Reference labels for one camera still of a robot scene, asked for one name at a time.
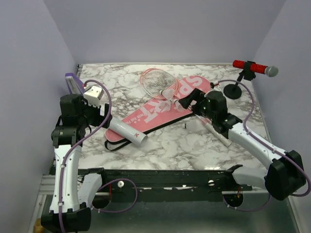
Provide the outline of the white shuttlecock tube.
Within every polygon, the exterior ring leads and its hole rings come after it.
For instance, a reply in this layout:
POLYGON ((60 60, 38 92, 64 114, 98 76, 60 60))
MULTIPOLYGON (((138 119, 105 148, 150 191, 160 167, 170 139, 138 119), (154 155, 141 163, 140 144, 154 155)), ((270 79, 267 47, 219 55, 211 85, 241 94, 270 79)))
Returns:
POLYGON ((128 139, 130 142, 134 143, 136 146, 142 147, 145 145, 148 136, 128 124, 122 122, 121 120, 113 117, 109 123, 109 129, 113 132, 119 134, 120 136, 128 139))

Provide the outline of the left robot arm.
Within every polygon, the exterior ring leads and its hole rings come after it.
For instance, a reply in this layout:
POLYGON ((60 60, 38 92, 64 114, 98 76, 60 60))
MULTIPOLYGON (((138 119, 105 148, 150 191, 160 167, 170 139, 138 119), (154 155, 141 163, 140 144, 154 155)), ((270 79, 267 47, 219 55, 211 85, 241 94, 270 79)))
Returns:
POLYGON ((112 117, 111 104, 101 115, 99 97, 68 94, 60 99, 61 115, 51 133, 55 156, 55 183, 48 214, 42 215, 41 225, 52 233, 88 231, 91 225, 89 200, 79 200, 78 164, 83 141, 90 136, 86 129, 99 130, 112 117))

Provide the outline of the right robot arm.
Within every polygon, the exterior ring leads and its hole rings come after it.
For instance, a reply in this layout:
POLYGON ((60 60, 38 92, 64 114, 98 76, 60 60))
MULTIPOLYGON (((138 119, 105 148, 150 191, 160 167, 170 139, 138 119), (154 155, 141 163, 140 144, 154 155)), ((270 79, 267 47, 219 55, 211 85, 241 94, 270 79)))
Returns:
POLYGON ((223 179, 227 189, 235 190, 246 184, 266 189, 273 198, 284 200, 288 196, 297 196, 298 189, 311 184, 300 154, 295 150, 287 152, 253 133, 245 122, 228 112, 222 92, 204 93, 196 88, 179 103, 194 114, 209 119, 216 132, 242 146, 264 165, 264 170, 242 165, 232 167, 230 174, 223 179))

